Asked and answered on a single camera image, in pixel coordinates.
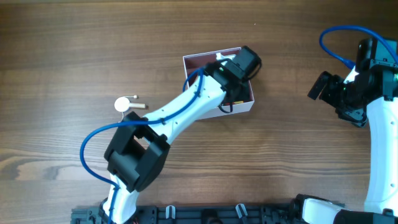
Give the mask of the white wooden rattle drum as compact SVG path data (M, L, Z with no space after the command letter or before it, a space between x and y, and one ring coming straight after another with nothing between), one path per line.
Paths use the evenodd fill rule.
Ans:
M139 97L137 95L132 96L121 96L114 102L114 108L116 111L120 112L122 118L130 109L146 109L147 105L144 103L136 103L132 100L138 100Z

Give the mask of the colourful two-by-two puzzle cube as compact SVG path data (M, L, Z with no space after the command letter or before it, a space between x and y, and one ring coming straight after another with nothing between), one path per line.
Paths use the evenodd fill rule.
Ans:
M241 104L241 103L245 103L245 101L226 102L226 103L223 103L223 106L238 105L238 104Z

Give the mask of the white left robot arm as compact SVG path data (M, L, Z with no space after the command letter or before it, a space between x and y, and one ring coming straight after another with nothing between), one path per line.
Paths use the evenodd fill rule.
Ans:
M203 114L231 104L262 66L247 46L232 59L206 64L194 71L196 80L170 103L143 117L129 113L104 153L116 184L103 210L108 223L126 223L136 212L139 193L160 174L175 138Z

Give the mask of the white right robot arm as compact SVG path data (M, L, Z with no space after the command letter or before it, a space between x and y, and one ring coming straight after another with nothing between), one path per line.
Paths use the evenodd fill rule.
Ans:
M340 119L371 133L371 171L362 212L309 195L290 203L289 218L305 223L397 223L397 41L371 37L359 43L356 65L342 78L323 72L308 92Z

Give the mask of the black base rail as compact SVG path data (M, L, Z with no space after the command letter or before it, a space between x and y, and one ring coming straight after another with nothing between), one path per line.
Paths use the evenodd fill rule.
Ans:
M156 207L139 206L128 223L163 224L204 223L205 218L218 218L222 223L281 224L303 223L301 219L289 218L288 204L245 205L246 212L238 213L237 206L215 207Z

